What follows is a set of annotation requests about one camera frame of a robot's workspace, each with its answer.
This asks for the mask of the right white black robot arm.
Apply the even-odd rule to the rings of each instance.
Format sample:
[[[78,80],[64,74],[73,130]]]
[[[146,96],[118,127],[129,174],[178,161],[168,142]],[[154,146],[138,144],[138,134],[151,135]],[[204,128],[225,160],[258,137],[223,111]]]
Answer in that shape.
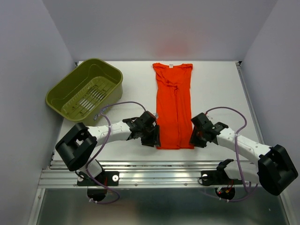
[[[204,114],[191,119],[194,128],[190,143],[205,148],[214,143],[243,156],[248,160],[226,159],[215,170],[204,171],[198,182],[203,186],[237,184],[247,181],[261,185],[268,193],[279,195],[297,177],[298,172],[286,149],[281,145],[274,147],[252,141],[237,134],[222,122],[212,123]]]

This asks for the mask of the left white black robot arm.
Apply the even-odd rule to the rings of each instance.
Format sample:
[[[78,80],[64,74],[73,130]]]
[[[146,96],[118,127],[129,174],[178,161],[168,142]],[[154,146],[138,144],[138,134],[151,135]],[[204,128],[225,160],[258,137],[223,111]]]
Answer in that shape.
[[[91,127],[82,122],[75,124],[55,146],[56,151],[71,172],[81,171],[95,185],[104,181],[101,164],[92,157],[96,147],[104,148],[107,143],[140,139],[149,147],[160,146],[160,127],[157,118],[144,111],[140,117],[123,119],[106,126]]]

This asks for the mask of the orange t shirt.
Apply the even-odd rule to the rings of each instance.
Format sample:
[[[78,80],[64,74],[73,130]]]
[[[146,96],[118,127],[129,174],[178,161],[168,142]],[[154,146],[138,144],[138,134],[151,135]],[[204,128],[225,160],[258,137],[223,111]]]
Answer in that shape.
[[[192,64],[169,66],[154,63],[157,81],[156,111],[160,126],[162,150],[193,149],[189,143],[192,135],[191,122],[191,75]]]

